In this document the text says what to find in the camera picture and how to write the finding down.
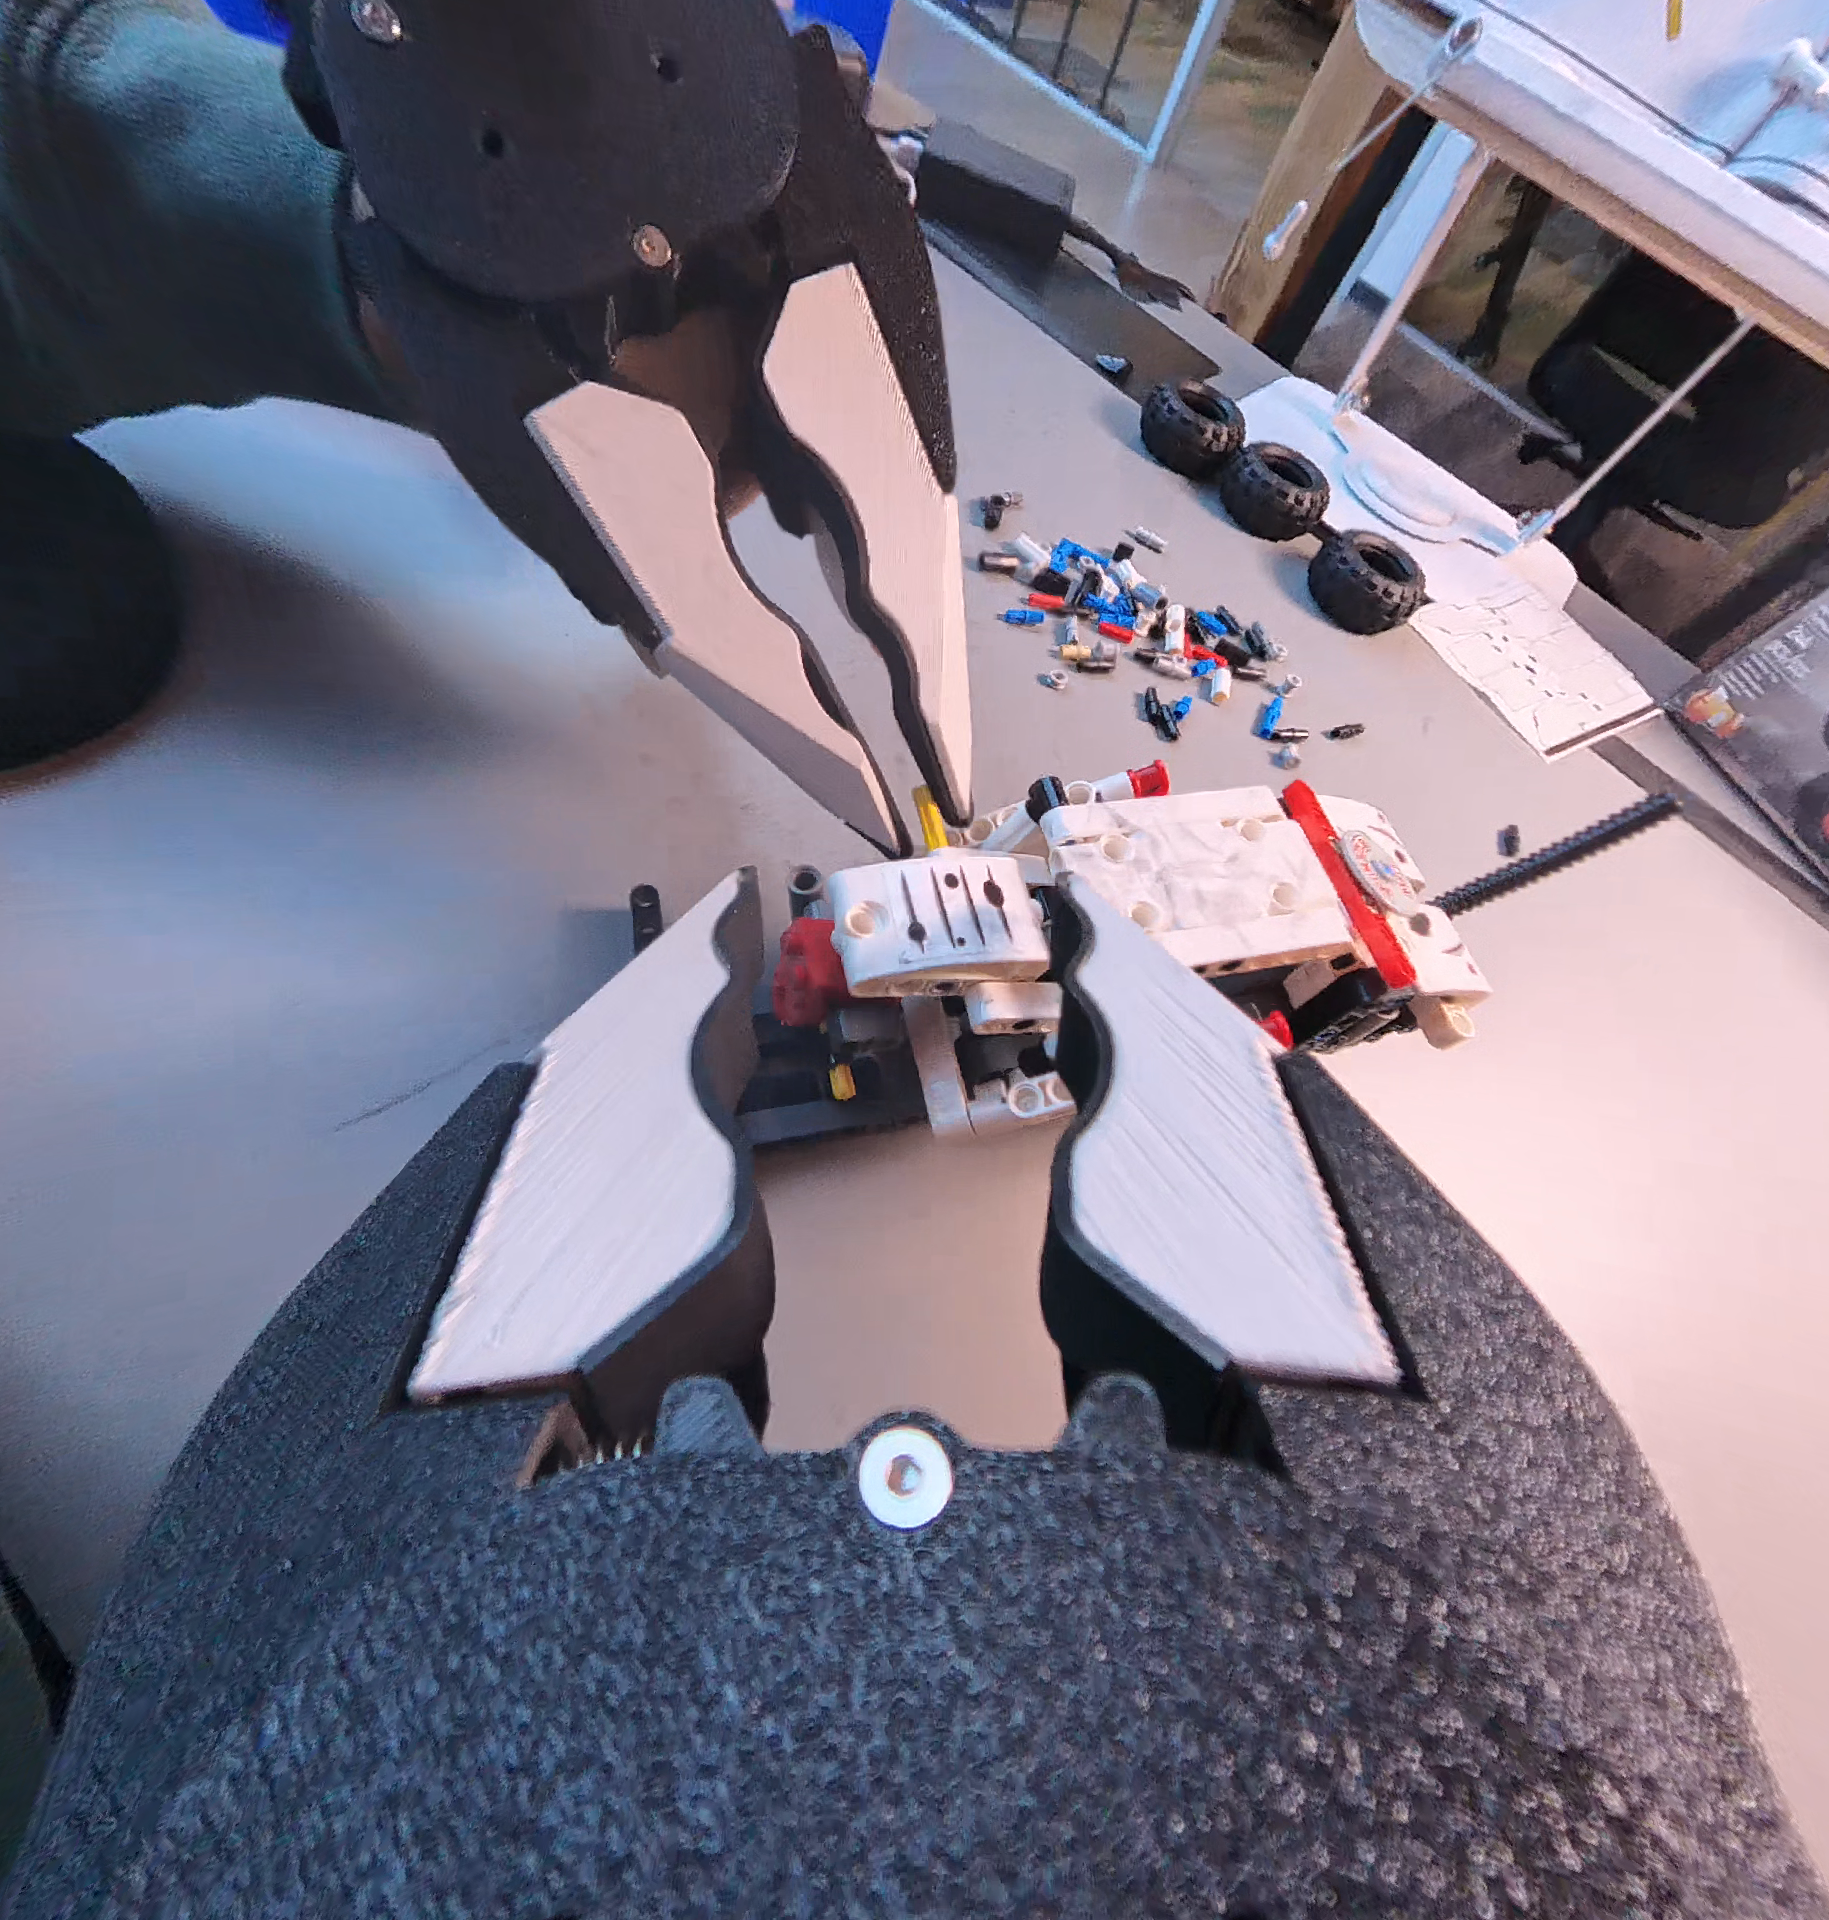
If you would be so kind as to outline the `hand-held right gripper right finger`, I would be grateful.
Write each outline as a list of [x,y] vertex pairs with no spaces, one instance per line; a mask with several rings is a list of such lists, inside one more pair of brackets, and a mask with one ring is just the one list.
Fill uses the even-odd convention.
[[1081,877],[1055,885],[1050,1225],[1197,1362],[1394,1391],[1397,1339],[1279,1071],[1281,1046]]

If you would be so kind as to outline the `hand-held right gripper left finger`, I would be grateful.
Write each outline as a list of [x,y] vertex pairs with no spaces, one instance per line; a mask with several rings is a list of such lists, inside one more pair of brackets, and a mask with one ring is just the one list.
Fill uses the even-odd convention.
[[764,1409],[771,1230],[737,1109],[757,1071],[757,873],[725,877],[540,1045],[404,1394]]

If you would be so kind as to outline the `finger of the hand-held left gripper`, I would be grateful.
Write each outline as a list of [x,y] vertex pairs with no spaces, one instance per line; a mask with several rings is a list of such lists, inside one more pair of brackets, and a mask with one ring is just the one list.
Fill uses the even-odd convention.
[[909,848],[879,765],[809,676],[804,630],[737,560],[685,415],[579,381],[524,418],[644,622],[646,658],[809,800],[885,856]]
[[967,825],[974,709],[960,515],[858,269],[787,289],[763,386],[832,593],[886,673],[901,748],[942,820]]

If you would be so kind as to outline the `blue plastic storage bin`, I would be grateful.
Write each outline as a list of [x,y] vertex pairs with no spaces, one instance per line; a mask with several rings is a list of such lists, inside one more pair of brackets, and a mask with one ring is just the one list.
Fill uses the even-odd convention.
[[879,73],[896,2],[784,2],[796,31],[827,28],[841,56],[857,56],[868,73]]

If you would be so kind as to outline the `toy brick vehicle model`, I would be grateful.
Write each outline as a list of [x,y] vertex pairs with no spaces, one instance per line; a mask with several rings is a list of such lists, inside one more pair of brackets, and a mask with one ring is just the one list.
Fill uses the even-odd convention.
[[740,1121],[758,1147],[926,1124],[990,1140],[1073,1112],[1050,920],[1062,882],[1282,1049],[1468,1045],[1490,985],[1370,806],[1307,780],[1174,793],[1165,764],[1038,780],[916,856],[788,882]]

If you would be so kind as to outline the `grey desk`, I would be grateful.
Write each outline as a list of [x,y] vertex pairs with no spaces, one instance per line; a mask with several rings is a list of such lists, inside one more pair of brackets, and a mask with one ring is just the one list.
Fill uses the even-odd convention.
[[[1622,813],[1348,636],[941,293],[963,485],[1167,540],[1446,893]],[[1071,1116],[792,1169],[764,1409],[404,1380],[546,1035],[732,873],[890,859],[439,443],[112,422],[192,690],[0,791],[0,1549],[73,1669],[26,1916],[1829,1916],[1829,934],[1691,825],[1457,926],[1478,1035],[1279,1066],[1394,1391],[1217,1372]]]

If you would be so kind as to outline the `black power adapter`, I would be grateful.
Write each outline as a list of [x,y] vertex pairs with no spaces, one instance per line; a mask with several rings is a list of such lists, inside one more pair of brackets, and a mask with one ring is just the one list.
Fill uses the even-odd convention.
[[939,118],[923,135],[915,180],[926,222],[995,244],[1035,271],[1062,253],[1078,182],[1041,156]]

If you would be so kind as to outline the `black rubber tyre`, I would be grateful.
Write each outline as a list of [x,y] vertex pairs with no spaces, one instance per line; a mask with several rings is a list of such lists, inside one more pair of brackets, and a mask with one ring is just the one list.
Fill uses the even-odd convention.
[[1255,540],[1290,543],[1327,523],[1327,477],[1282,443],[1245,443],[1221,468],[1217,496],[1230,522]]
[[1353,636],[1392,633],[1429,601],[1412,553],[1370,532],[1332,532],[1310,560],[1308,592],[1316,610]]
[[1167,380],[1141,398],[1141,447],[1191,482],[1215,479],[1247,443],[1237,401],[1199,380]]

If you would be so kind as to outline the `pile of small brick parts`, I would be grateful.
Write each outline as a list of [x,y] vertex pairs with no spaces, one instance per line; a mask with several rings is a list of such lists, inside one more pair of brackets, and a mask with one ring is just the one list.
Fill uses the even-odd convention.
[[1312,726],[1291,705],[1305,677],[1288,666],[1285,643],[1266,625],[1227,604],[1192,604],[1149,572],[1164,540],[1134,525],[1111,547],[1084,540],[1038,540],[1004,532],[1021,509],[1019,493],[977,503],[985,540],[972,553],[977,577],[998,584],[1009,601],[995,619],[1037,655],[1029,681],[1066,695],[1081,683],[1127,679],[1138,722],[1174,747],[1199,711],[1255,698],[1248,726],[1270,765],[1296,770],[1316,742],[1351,745],[1363,722]]

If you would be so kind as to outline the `white booklet stand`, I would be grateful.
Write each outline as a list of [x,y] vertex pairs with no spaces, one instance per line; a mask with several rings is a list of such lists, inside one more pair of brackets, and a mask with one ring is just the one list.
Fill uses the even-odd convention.
[[1532,152],[1476,117],[1470,117],[1464,122],[1441,118],[1426,97],[1390,81],[1376,60],[1370,65],[1378,70],[1381,83],[1398,92],[1398,110],[1419,108],[1429,112],[1438,125],[1462,135],[1470,148],[1460,156],[1446,200],[1417,242],[1397,291],[1388,296],[1381,318],[1369,333],[1339,395],[1291,378],[1274,385],[1279,395],[1296,393],[1296,396],[1285,401],[1285,426],[1264,426],[1261,435],[1300,447],[1310,463],[1319,466],[1332,480],[1337,511],[1351,511],[1363,525],[1378,528],[1398,540],[1468,545],[1509,562],[1529,545],[1546,540],[1551,529],[1574,513],[1596,487],[1596,480],[1589,479],[1555,511],[1539,511],[1526,518],[1509,516],[1493,502],[1449,479],[1426,457],[1406,451],[1392,433],[1366,415],[1366,386],[1381,350],[1406,318],[1408,300],[1419,288],[1425,271],[1446,242],[1457,217],[1493,166],[1504,166],[1526,180],[1533,180],[1558,200],[1572,203],[1598,227],[1686,280],[1702,296],[1730,307],[1738,318],[1721,347],[1708,350],[1691,363],[1690,376],[1650,409],[1641,426],[1611,455],[1602,471],[1613,471],[1634,448],[1643,447],[1666,415],[1688,396],[1694,396],[1705,378],[1739,350],[1751,333],[1769,333],[1796,350],[1806,361],[1829,372],[1829,335],[1756,293],[1739,277],[1728,274],[1702,253],[1680,242],[1668,229],[1648,224],[1641,215],[1589,182],[1576,180],[1549,156]]

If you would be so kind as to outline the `white paper sheet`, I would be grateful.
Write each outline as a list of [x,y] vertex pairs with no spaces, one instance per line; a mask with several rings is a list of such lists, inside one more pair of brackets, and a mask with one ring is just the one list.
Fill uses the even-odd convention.
[[1409,626],[1542,764],[1659,715],[1643,681],[1532,585],[1504,582],[1474,601],[1429,601]]

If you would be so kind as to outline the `toy set cardboard box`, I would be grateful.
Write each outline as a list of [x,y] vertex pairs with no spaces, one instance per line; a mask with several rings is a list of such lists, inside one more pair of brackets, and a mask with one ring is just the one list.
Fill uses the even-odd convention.
[[1680,689],[1666,711],[1829,885],[1829,588]]

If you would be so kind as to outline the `white instruction booklet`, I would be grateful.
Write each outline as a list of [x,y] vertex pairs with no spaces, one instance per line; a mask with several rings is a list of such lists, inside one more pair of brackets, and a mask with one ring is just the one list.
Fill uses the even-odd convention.
[[1366,5],[1381,73],[1829,335],[1829,2]]

